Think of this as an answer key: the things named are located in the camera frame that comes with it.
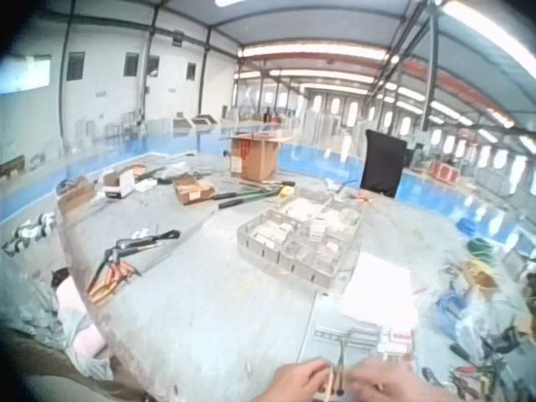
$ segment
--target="ceiling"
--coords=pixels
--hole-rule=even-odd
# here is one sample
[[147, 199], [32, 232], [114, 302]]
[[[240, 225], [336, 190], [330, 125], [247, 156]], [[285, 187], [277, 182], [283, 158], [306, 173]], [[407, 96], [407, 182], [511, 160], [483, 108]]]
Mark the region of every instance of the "ceiling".
[[[214, 0], [169, 0], [166, 7], [218, 29], [244, 46], [321, 39], [388, 49], [400, 20], [416, 3], [415, 0], [245, 0], [220, 8]], [[515, 35], [529, 49], [536, 49], [533, 28], [498, 0], [466, 0], [464, 3]], [[427, 18], [426, 12], [420, 16], [405, 46]], [[456, 95], [452, 88], [464, 87], [466, 94], [457, 96], [461, 103], [476, 107], [478, 102], [473, 103], [471, 97], [480, 96], [489, 105], [495, 105], [511, 116], [518, 126], [536, 130], [534, 77], [505, 51], [464, 23], [442, 14], [439, 28], [438, 66], [441, 73], [456, 85], [438, 96], [452, 98]], [[415, 47], [411, 60], [425, 72], [429, 54], [430, 33]], [[267, 60], [267, 68], [319, 68], [325, 61], [281, 55], [263, 57]], [[378, 67], [359, 63], [335, 63], [323, 68], [360, 74], [367, 70], [370, 75], [378, 73]], [[424, 92], [425, 82], [413, 80], [408, 87]], [[490, 123], [497, 123], [481, 102], [478, 110], [490, 119]]]

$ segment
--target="person's arm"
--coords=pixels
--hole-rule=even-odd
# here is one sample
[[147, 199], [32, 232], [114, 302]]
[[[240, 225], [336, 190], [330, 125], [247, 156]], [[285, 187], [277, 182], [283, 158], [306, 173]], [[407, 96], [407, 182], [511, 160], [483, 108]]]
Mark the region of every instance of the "person's arm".
[[329, 363], [323, 359], [287, 364], [276, 370], [268, 389], [252, 402], [308, 402], [328, 375]]
[[348, 390], [361, 402], [460, 402], [411, 372], [406, 362], [367, 358], [348, 374]]

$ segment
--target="black chair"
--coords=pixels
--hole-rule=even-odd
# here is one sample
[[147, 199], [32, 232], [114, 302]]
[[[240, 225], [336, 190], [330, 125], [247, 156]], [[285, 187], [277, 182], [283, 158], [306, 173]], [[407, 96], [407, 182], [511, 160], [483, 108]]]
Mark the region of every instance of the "black chair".
[[407, 142], [367, 130], [367, 159], [361, 188], [394, 198], [404, 169]]

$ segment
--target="blue floor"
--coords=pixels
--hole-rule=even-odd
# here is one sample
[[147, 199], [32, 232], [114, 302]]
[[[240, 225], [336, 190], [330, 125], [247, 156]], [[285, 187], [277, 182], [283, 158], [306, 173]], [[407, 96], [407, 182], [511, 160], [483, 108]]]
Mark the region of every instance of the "blue floor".
[[[204, 154], [221, 156], [224, 150], [229, 149], [229, 140], [222, 138], [230, 137], [234, 133], [235, 129], [213, 129], [186, 134], [152, 134], [141, 140], [106, 141], [106, 145], [111, 148], [106, 154], [70, 163], [45, 178], [30, 183], [25, 188], [2, 195], [0, 220], [5, 220], [25, 205], [43, 197], [66, 177], [75, 178], [147, 152], [173, 155], [197, 150]], [[317, 178], [330, 178], [337, 183], [359, 179], [363, 173], [363, 163], [356, 158], [349, 157], [346, 162], [341, 162], [340, 155], [337, 153], [333, 152], [328, 158], [324, 158], [324, 151], [291, 144], [282, 145], [278, 168]], [[358, 185], [359, 182], [351, 184], [355, 188]], [[396, 199], [418, 208], [434, 210], [451, 219], [453, 224], [461, 217], [477, 219], [480, 215], [477, 235], [502, 244], [513, 235], [517, 226], [514, 220], [506, 217], [501, 221], [501, 212], [498, 209], [485, 210], [484, 204], [476, 199], [471, 201], [470, 198], [466, 198], [457, 191], [409, 174], [403, 175]]]

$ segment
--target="table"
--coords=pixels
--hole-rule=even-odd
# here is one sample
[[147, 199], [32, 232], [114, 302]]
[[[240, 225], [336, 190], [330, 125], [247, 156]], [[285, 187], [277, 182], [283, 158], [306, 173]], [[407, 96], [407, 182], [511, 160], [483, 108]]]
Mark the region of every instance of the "table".
[[[236, 189], [227, 161], [216, 157], [184, 161], [213, 168], [209, 180], [218, 191]], [[152, 167], [166, 162], [152, 157], [147, 163]], [[289, 173], [282, 173], [281, 178], [325, 191], [319, 179]], [[91, 318], [111, 351], [157, 399], [253, 398], [277, 367], [304, 357], [313, 317], [336, 304], [334, 294], [240, 257], [237, 228], [274, 202], [268, 198], [215, 212], [215, 202], [184, 207], [171, 187], [158, 186], [120, 201], [98, 199], [64, 220], [62, 236], [70, 271]], [[186, 235], [129, 257], [142, 278], [124, 285], [104, 306], [94, 307], [84, 289], [104, 249], [144, 227], [152, 233], [180, 229]], [[358, 242], [361, 250], [410, 269], [415, 289], [439, 288], [437, 270], [447, 260], [467, 258], [465, 240], [452, 222], [380, 196], [374, 197], [363, 214]], [[337, 283], [344, 284], [350, 275], [343, 272]], [[509, 303], [519, 306], [513, 284], [506, 276], [501, 277], [503, 283]], [[428, 298], [416, 300], [418, 365], [431, 367], [440, 379], [446, 379], [448, 367], [461, 362], [449, 353], [437, 352], [448, 350], [451, 341], [430, 318], [433, 291], [423, 295]], [[337, 361], [337, 346], [318, 352]]]

